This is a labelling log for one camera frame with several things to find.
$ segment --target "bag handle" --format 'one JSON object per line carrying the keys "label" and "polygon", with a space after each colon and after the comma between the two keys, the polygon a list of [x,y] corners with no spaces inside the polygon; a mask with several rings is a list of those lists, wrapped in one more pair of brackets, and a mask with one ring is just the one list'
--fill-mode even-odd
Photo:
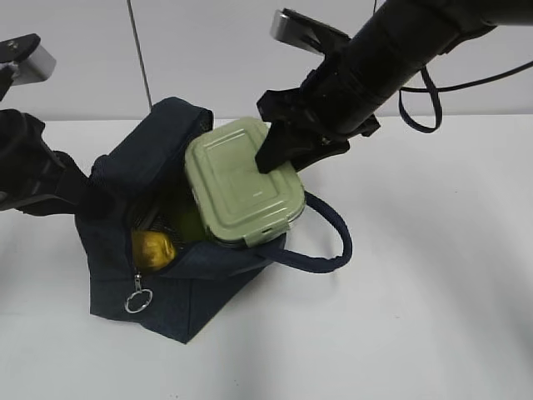
{"label": "bag handle", "polygon": [[309,192],[306,192],[306,204],[322,215],[339,232],[343,246],[342,255],[331,259],[308,257],[297,252],[279,248],[276,246],[277,243],[273,242],[256,247],[257,254],[276,263],[284,264],[308,273],[331,273],[340,267],[344,267],[350,262],[353,254],[353,244],[348,226],[331,206]]}

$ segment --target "white surface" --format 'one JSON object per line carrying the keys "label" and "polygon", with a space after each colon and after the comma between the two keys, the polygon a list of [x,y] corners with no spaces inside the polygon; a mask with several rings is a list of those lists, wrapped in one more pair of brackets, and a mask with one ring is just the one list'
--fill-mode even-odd
{"label": "white surface", "polygon": [[[533,398],[533,117],[382,122],[302,174],[348,222],[350,265],[272,266],[186,346],[88,314],[71,217],[0,213],[0,398]],[[134,126],[46,139],[87,171]],[[290,248],[332,256],[331,234],[307,212]]]}
{"label": "white surface", "polygon": [[[267,89],[299,85],[321,58],[270,37],[278,8],[294,8],[354,35],[372,0],[132,0],[153,97],[178,96],[218,118],[256,115]],[[38,33],[57,59],[51,80],[14,88],[2,108],[43,119],[143,118],[147,106],[126,0],[3,0],[0,39]],[[441,86],[502,73],[533,59],[531,27],[499,27],[430,64]],[[533,72],[442,96],[448,114],[533,113]],[[397,115],[397,99],[379,110]],[[432,114],[425,95],[406,96]]]}

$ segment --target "green lunch box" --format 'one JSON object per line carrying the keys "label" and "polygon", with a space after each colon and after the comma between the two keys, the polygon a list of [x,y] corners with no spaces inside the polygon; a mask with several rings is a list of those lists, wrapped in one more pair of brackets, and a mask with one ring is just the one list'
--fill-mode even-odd
{"label": "green lunch box", "polygon": [[253,247],[290,229],[305,205],[292,164],[261,174],[255,156],[268,126],[245,117],[197,137],[185,172],[207,234],[220,244]]}

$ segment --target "black clamp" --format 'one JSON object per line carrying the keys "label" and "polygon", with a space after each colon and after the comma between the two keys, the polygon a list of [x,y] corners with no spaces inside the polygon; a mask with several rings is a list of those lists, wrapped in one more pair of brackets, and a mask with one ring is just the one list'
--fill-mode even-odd
{"label": "black clamp", "polygon": [[[322,67],[350,42],[345,33],[288,9],[276,13],[271,35],[279,42],[324,55]],[[261,173],[288,161],[301,171],[324,158],[346,153],[350,149],[347,138],[368,137],[380,127],[373,115],[349,135],[324,126],[311,105],[315,74],[316,70],[311,71],[299,88],[266,91],[257,102],[262,120],[272,123],[256,155]]]}

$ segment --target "black robotic arm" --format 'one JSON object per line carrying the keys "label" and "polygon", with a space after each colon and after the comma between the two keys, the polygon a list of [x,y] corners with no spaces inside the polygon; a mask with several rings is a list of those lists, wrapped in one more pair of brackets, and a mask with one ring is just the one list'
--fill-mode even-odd
{"label": "black robotic arm", "polygon": [[268,173],[345,153],[348,139],[380,126],[373,113],[433,58],[500,25],[533,25],[533,0],[387,0],[352,39],[292,10],[278,12],[273,36],[323,53],[299,88],[267,91],[257,103],[271,122],[257,154]]}

